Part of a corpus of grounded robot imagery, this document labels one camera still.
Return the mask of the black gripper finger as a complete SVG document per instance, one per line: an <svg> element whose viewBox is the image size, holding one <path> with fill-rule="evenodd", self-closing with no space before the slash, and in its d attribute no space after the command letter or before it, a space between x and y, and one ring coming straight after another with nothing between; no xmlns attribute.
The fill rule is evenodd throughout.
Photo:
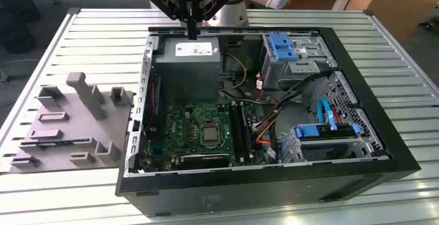
<svg viewBox="0 0 439 225"><path fill-rule="evenodd" d="M192 40L198 39L199 25L210 20L228 0L211 0L204 4L204 0L192 1Z"/></svg>
<svg viewBox="0 0 439 225"><path fill-rule="evenodd" d="M192 40L192 15L190 9L180 9L172 0L149 0L171 20L179 20L187 28L188 39Z"/></svg>

